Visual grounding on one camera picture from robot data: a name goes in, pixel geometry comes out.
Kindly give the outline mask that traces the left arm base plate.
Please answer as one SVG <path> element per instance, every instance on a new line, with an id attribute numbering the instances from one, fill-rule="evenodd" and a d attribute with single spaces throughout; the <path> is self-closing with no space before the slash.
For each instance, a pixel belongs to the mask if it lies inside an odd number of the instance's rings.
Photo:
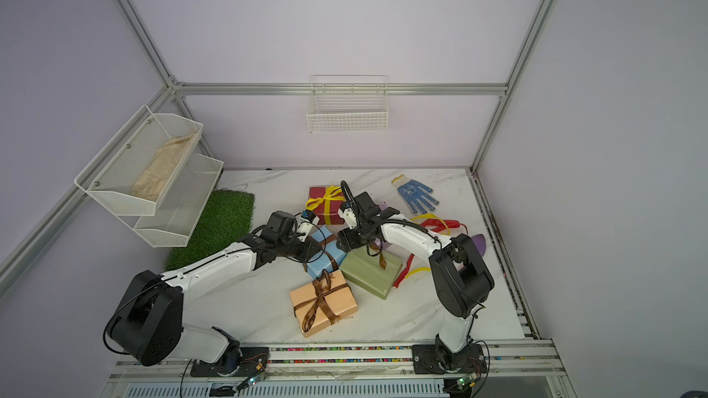
<path id="1" fill-rule="evenodd" d="M 228 341 L 225 352 L 214 363 L 198 360 L 193 363 L 190 376 L 194 378 L 208 377 L 256 377 L 268 363 L 269 349 L 264 346 L 242 346 L 239 340 L 213 326 L 212 329 L 224 336 Z"/>

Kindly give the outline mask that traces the blue gift box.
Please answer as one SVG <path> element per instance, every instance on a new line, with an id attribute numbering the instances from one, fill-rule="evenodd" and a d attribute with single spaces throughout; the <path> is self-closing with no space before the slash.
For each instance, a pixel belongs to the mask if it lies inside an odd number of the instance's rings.
<path id="1" fill-rule="evenodd" d="M 304 264 L 304 269 L 313 279 L 320 278 L 324 272 L 331 274 L 337 270 L 345 260 L 347 253 L 337 247 L 337 236 L 326 226 L 314 230 L 311 237 L 319 248 L 309 257 Z"/>

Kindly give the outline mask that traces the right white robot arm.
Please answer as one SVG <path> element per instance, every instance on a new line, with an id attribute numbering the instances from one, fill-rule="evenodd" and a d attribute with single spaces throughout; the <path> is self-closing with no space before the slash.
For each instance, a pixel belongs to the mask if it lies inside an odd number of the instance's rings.
<path id="1" fill-rule="evenodd" d="M 477 312 L 495 287 L 475 241 L 466 234 L 450 237 L 428 230 L 396 208 L 379 208 L 368 193 L 354 195 L 345 181 L 340 190 L 344 203 L 339 217 L 347 227 L 337 234 L 337 247 L 351 252 L 375 241 L 389 242 L 427 261 L 435 293 L 446 310 L 436 351 L 450 359 L 466 355 Z"/>

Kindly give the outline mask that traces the purple gift box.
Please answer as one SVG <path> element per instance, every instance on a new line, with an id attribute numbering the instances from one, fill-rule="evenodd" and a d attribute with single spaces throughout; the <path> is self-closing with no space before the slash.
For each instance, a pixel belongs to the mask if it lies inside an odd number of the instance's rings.
<path id="1" fill-rule="evenodd" d="M 388 208 L 388 204 L 387 204 L 386 202 L 381 202 L 381 203 L 379 204 L 379 208 L 381 208 L 381 210 L 384 211 L 384 210 L 386 210 L 386 209 Z M 389 248 L 389 247 L 391 246 L 391 244 L 390 244 L 389 242 L 383 241 L 383 240 L 380 240 L 380 239 L 377 239 L 377 240 L 374 242 L 374 244 L 375 244 L 375 246 L 376 246 L 376 248 L 377 248 L 378 250 L 386 250 L 387 248 Z"/>

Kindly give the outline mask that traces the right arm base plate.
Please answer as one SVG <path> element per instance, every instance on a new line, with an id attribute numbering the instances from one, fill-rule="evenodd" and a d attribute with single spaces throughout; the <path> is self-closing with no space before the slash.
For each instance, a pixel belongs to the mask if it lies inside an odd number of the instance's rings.
<path id="1" fill-rule="evenodd" d="M 433 344 L 411 346 L 413 369 L 416 374 L 477 374 L 489 371 L 485 346 L 467 337 L 458 352 L 453 352 L 437 335 Z"/>

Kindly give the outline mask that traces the green gift box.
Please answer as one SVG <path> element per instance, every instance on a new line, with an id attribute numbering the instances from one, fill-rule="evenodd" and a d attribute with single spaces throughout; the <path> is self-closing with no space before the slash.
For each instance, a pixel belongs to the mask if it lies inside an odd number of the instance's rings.
<path id="1" fill-rule="evenodd" d="M 348 253 L 339 270 L 348 283 L 386 300 L 402 266 L 402 259 L 390 252 L 381 251 L 372 256 L 370 251 L 361 247 Z"/>

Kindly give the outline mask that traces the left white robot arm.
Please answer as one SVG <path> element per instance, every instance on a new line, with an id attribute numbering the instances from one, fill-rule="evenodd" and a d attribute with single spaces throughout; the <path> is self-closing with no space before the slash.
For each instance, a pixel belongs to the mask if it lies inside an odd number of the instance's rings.
<path id="1" fill-rule="evenodd" d="M 187 324 L 184 311 L 217 287 L 278 258 L 305 265 L 322 250 L 311 236 L 319 228 L 311 210 L 276 211 L 264 225 L 191 265 L 137 274 L 105 325 L 104 346 L 146 367 L 181 357 L 206 363 L 220 376 L 234 374 L 243 364 L 240 342 L 217 326 Z"/>

